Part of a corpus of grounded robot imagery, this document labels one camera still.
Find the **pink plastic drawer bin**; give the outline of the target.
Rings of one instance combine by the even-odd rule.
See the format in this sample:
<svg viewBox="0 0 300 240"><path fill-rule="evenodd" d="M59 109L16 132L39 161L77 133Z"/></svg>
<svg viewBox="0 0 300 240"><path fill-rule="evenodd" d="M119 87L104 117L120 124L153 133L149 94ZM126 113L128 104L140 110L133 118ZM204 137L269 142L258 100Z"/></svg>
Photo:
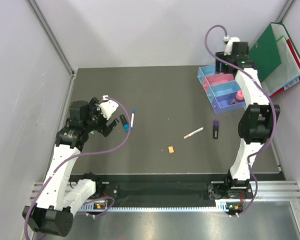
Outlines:
<svg viewBox="0 0 300 240"><path fill-rule="evenodd" d="M214 85L219 85L227 82L231 82L234 80L234 77L232 74L229 73L218 73L218 74L212 74L212 75L205 75L203 78L202 86L207 93L209 88Z"/></svg>

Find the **purple plastic drawer bin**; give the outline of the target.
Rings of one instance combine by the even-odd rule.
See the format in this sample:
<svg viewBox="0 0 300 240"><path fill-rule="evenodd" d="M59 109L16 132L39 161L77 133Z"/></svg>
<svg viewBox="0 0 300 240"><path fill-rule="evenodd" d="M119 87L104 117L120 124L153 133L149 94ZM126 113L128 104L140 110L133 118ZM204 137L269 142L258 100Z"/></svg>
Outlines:
<svg viewBox="0 0 300 240"><path fill-rule="evenodd" d="M211 106L214 110L214 112L219 115L226 112L234 111L240 108L246 108L246 102L243 100L241 102L238 102L236 104L232 104L236 97L237 93L229 93L225 95L220 95L215 97L212 102Z"/></svg>

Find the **light blue drawer bin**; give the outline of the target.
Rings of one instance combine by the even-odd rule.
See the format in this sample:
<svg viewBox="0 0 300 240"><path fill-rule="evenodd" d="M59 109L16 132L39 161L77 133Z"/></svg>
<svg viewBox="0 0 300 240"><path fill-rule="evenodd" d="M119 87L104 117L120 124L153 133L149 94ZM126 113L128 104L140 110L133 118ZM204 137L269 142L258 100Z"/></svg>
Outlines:
<svg viewBox="0 0 300 240"><path fill-rule="evenodd" d="M216 97L236 93L239 90L241 90L240 86L233 80L209 86L206 95L209 101L212 102Z"/></svg>

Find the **black highlighter blue cap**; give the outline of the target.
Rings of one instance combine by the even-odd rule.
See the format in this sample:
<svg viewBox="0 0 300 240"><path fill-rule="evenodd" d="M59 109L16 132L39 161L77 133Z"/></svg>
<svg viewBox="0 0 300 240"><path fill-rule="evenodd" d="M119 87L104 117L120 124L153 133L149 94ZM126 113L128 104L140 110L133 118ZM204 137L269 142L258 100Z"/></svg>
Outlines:
<svg viewBox="0 0 300 240"><path fill-rule="evenodd" d="M120 121L121 121L121 123L122 123L122 126L123 126L124 130L125 130L126 132L128 132L128 131L130 130L130 125L129 125L129 123L128 123L126 117L125 117L123 114L121 114L121 115L119 116L119 118L120 118Z"/></svg>

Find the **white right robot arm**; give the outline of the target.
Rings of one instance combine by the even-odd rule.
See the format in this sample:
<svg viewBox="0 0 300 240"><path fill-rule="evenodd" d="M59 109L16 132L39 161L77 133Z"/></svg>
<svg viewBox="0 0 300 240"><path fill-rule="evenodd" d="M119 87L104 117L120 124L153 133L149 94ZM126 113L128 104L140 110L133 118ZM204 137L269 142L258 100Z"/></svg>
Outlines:
<svg viewBox="0 0 300 240"><path fill-rule="evenodd" d="M248 190L256 156L273 139L280 107L274 105L263 90L257 68L249 60L248 43L237 37L232 37L225 43L225 50L215 55L215 70L217 73L233 75L245 101L245 111L238 124L239 150L223 185L224 194L235 198Z"/></svg>

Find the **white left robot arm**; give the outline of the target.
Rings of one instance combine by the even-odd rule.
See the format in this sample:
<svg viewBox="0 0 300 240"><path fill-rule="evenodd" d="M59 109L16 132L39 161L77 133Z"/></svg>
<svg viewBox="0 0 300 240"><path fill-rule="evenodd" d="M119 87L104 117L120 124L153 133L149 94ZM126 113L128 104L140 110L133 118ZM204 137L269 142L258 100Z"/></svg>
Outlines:
<svg viewBox="0 0 300 240"><path fill-rule="evenodd" d="M103 194L103 185L93 177L79 180L70 192L66 189L90 132L107 137L119 123L117 119L109 122L118 107L119 104L107 95L102 100L94 97L90 101L79 100L70 104L65 126L56 134L52 160L43 185L22 212L26 238L29 237L29 229L42 234L67 236L76 213L86 200Z"/></svg>

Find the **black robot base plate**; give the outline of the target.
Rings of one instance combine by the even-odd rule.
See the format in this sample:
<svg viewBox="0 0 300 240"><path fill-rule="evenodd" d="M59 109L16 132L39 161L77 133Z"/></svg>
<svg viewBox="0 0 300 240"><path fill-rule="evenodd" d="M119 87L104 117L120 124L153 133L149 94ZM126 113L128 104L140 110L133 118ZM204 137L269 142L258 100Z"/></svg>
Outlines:
<svg viewBox="0 0 300 240"><path fill-rule="evenodd" d="M96 181L97 192L101 185L117 187L117 195L126 196L200 196L221 199L230 193L248 192L250 180L232 179L230 174L166 173L166 174L72 174L69 182Z"/></svg>

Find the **pink capped glue stick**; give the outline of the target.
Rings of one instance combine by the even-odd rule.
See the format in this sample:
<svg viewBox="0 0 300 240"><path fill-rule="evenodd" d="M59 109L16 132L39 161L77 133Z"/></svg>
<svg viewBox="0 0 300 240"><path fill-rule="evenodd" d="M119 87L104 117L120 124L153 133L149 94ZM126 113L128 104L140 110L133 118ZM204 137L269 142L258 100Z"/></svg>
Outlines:
<svg viewBox="0 0 300 240"><path fill-rule="evenodd" d="M239 91L236 93L236 95L235 95L234 99L232 100L231 104L232 104L232 105L235 105L235 104L241 103L241 102L243 102L243 101L244 101L244 95L243 95L243 92L242 92L242 90L239 90Z"/></svg>

